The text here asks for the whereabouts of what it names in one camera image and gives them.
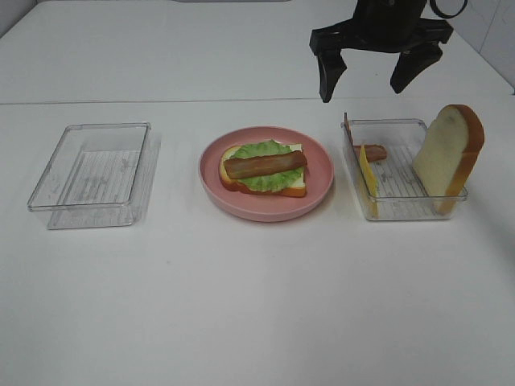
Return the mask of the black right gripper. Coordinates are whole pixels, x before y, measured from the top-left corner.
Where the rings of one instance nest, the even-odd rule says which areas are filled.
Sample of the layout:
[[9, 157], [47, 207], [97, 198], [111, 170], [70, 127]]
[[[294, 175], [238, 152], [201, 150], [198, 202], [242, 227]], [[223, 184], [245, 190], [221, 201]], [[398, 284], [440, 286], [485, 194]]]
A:
[[453, 32], [442, 19], [422, 18], [425, 1], [359, 1], [353, 16], [311, 32], [310, 48], [319, 68], [319, 95], [328, 103], [347, 70], [341, 50], [355, 49], [385, 53], [402, 52], [390, 86], [401, 93], [412, 80], [443, 52], [437, 43], [446, 43]]

